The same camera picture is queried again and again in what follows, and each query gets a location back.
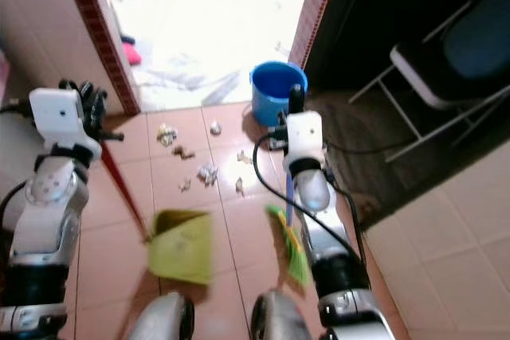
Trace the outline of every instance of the black cable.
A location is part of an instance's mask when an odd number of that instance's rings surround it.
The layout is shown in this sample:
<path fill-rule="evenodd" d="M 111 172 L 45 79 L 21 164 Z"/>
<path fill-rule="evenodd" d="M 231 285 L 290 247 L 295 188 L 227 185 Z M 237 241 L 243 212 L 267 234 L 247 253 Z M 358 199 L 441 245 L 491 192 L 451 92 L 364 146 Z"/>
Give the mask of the black cable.
<path fill-rule="evenodd" d="M 273 187 L 271 187 L 262 177 L 261 175 L 261 172 L 259 171 L 258 169 L 258 165 L 257 165 L 257 152 L 258 152 L 258 148 L 259 146 L 267 139 L 270 139 L 273 137 L 273 134 L 272 133 L 267 133 L 265 135 L 263 135 L 262 137 L 260 137 L 257 141 L 257 143 L 255 143 L 255 147 L 253 148 L 253 168 L 255 169 L 255 174 L 257 175 L 257 178 L 258 180 L 261 182 L 262 185 L 265 186 L 265 188 L 267 190 L 269 190 L 271 193 L 273 193 L 274 195 L 276 195 L 277 197 L 279 197 L 280 199 L 284 200 L 285 202 L 289 203 L 290 205 L 294 206 L 295 209 L 298 209 L 299 211 L 301 211 L 303 214 L 305 214 L 306 216 L 308 216 L 310 219 L 312 219 L 315 223 L 317 223 L 320 227 L 322 227 L 324 230 L 326 230 L 326 232 L 333 236 L 342 246 L 345 247 L 346 251 L 348 252 L 349 256 L 352 256 L 354 259 L 356 259 L 357 261 L 361 262 L 361 259 L 359 258 L 358 254 L 356 253 L 356 251 L 351 247 L 350 244 L 347 243 L 346 240 L 344 240 L 341 236 L 339 236 L 337 233 L 335 233 L 333 230 L 331 230 L 329 227 L 327 227 L 321 220 L 317 219 L 316 217 L 314 217 L 314 215 L 312 213 L 310 213 L 309 211 L 307 211 L 304 207 L 301 207 L 299 206 L 297 203 L 295 203 L 292 199 L 289 199 L 287 198 L 285 195 L 283 195 L 282 193 L 278 192 L 277 190 L 275 190 Z"/>
<path fill-rule="evenodd" d="M 338 143 L 333 143 L 328 139 L 323 139 L 326 144 L 334 149 L 337 149 L 345 154 L 357 154 L 357 155 L 365 155 L 365 154 L 377 154 L 385 150 L 394 149 L 395 147 L 403 147 L 408 143 L 412 143 L 414 139 L 408 139 L 406 141 L 401 141 L 400 143 L 391 143 L 389 145 L 385 145 L 383 147 L 376 147 L 374 149 L 366 149 L 366 150 L 355 150 L 355 149 L 346 149 L 345 147 L 341 147 Z"/>
<path fill-rule="evenodd" d="M 26 181 L 16 185 L 0 202 L 0 256 L 4 258 L 5 261 L 9 259 L 9 252 L 6 251 L 5 243 L 4 243 L 4 232 L 3 232 L 3 217 L 6 212 L 7 205 L 12 197 L 21 189 L 25 187 Z"/>
<path fill-rule="evenodd" d="M 340 189 L 337 185 L 335 185 L 333 182 L 328 180 L 329 184 L 333 189 L 335 189 L 336 192 L 342 194 L 345 199 L 347 200 L 347 203 L 349 204 L 349 209 L 351 210 L 352 215 L 352 224 L 354 225 L 354 233 L 356 235 L 356 244 L 358 245 L 359 254 L 361 257 L 361 261 L 365 265 L 365 268 L 367 267 L 367 257 L 365 255 L 365 248 L 363 247 L 363 239 L 361 237 L 361 229 L 359 228 L 359 217 L 358 217 L 358 210 L 356 208 L 356 204 L 354 202 L 354 198 L 351 196 L 351 194 L 343 189 Z"/>

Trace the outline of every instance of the green broom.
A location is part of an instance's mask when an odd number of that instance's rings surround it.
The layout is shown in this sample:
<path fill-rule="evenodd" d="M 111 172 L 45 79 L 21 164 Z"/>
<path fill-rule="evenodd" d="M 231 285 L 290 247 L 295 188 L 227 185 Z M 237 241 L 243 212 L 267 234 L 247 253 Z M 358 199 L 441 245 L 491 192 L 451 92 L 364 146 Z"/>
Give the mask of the green broom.
<path fill-rule="evenodd" d="M 300 286 L 307 286 L 310 283 L 310 269 L 308 267 L 308 259 L 304 253 L 304 248 L 296 229 L 292 226 L 287 226 L 285 213 L 282 208 L 275 205 L 268 205 L 266 206 L 266 212 L 269 216 L 275 217 L 282 228 L 288 256 L 288 274 Z"/>

